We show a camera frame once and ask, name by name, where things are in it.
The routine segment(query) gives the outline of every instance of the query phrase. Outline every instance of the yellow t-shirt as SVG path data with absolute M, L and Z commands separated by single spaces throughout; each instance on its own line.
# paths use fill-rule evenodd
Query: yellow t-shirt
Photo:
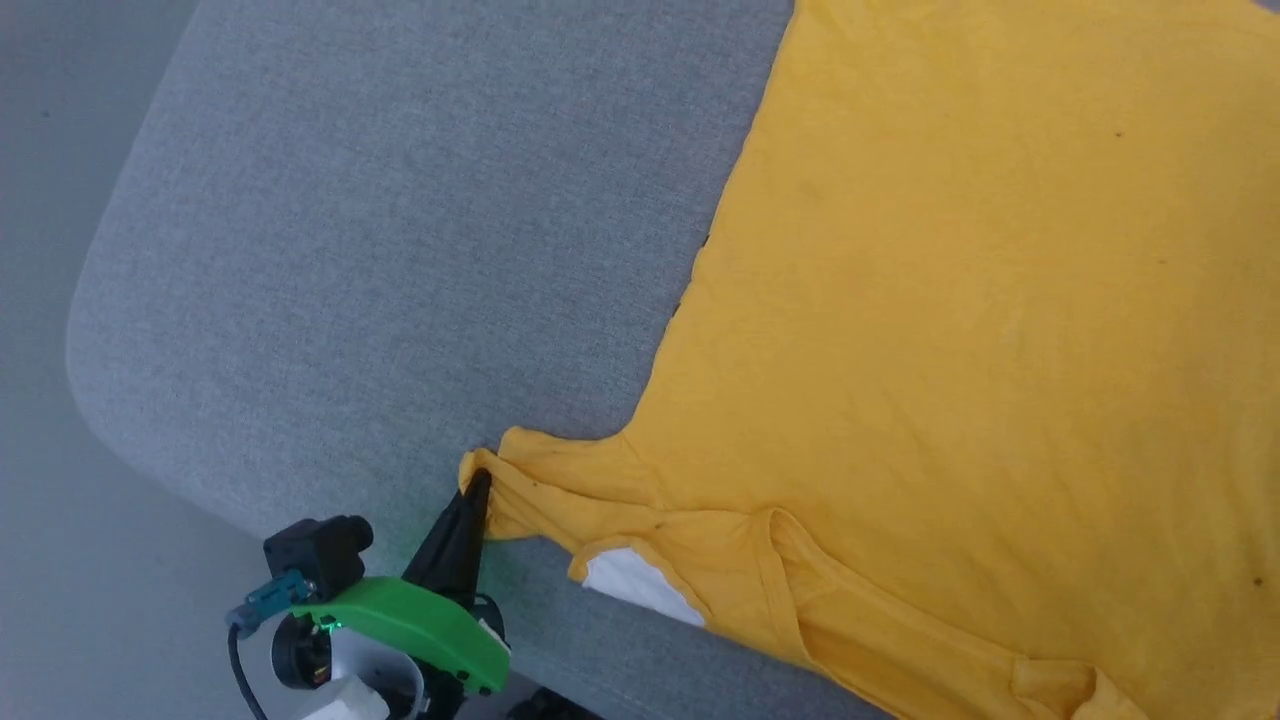
M 1280 18 L 800 0 L 634 420 L 492 534 L 914 717 L 1280 703 Z

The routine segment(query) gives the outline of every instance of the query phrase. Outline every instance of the floor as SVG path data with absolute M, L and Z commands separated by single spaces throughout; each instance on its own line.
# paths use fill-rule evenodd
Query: floor
M 63 332 L 86 249 L 196 0 L 0 0 L 0 717 L 247 717 L 223 612 L 259 539 L 93 438 Z M 294 693 L 244 648 L 270 717 Z M 522 679 L 465 720 L 531 692 Z

